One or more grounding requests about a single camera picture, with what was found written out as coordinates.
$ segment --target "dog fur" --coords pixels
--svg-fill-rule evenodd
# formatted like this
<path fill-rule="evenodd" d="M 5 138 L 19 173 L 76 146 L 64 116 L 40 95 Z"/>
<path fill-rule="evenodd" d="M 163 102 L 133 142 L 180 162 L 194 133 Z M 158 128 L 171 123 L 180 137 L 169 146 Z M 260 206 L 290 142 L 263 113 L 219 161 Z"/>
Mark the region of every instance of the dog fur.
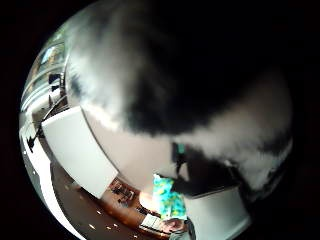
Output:
<path fill-rule="evenodd" d="M 169 136 L 265 190 L 292 148 L 284 41 L 241 4 L 92 4 L 65 25 L 70 92 L 106 128 Z"/>

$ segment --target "person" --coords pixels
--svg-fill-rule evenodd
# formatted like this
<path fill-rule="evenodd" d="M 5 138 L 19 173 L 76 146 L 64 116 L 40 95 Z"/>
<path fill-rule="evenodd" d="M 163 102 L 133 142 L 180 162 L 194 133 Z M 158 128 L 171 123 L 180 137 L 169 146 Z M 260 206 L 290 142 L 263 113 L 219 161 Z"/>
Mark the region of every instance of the person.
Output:
<path fill-rule="evenodd" d="M 162 222 L 161 230 L 171 233 L 169 240 L 195 240 L 194 226 L 190 218 L 181 220 L 171 218 Z"/>

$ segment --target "black and white dog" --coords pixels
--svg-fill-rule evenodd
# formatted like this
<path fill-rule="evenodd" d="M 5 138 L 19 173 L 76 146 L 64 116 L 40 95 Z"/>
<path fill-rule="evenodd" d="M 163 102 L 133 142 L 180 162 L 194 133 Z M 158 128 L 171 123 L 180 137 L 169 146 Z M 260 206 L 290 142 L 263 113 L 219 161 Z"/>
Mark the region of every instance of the black and white dog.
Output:
<path fill-rule="evenodd" d="M 277 13 L 255 2 L 94 3 L 65 25 L 71 92 L 108 129 L 169 136 L 266 196 L 292 112 Z"/>

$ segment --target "colorful shirt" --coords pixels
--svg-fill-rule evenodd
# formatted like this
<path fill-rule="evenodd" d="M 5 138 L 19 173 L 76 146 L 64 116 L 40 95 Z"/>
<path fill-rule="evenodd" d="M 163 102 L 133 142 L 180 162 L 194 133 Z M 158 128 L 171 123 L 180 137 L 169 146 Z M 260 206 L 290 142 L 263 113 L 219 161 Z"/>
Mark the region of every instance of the colorful shirt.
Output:
<path fill-rule="evenodd" d="M 153 198 L 158 203 L 158 213 L 161 215 L 161 219 L 179 218 L 186 220 L 186 207 L 182 194 L 171 191 L 174 181 L 157 174 L 153 176 Z"/>

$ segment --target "white wall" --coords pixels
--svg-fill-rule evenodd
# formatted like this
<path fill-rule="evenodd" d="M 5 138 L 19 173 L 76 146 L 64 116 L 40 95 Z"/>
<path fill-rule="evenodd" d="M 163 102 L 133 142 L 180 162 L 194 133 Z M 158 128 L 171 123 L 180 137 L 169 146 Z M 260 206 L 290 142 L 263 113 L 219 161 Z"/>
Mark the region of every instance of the white wall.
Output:
<path fill-rule="evenodd" d="M 81 108 L 57 114 L 42 126 L 61 166 L 80 186 L 100 198 L 118 171 L 96 142 Z"/>

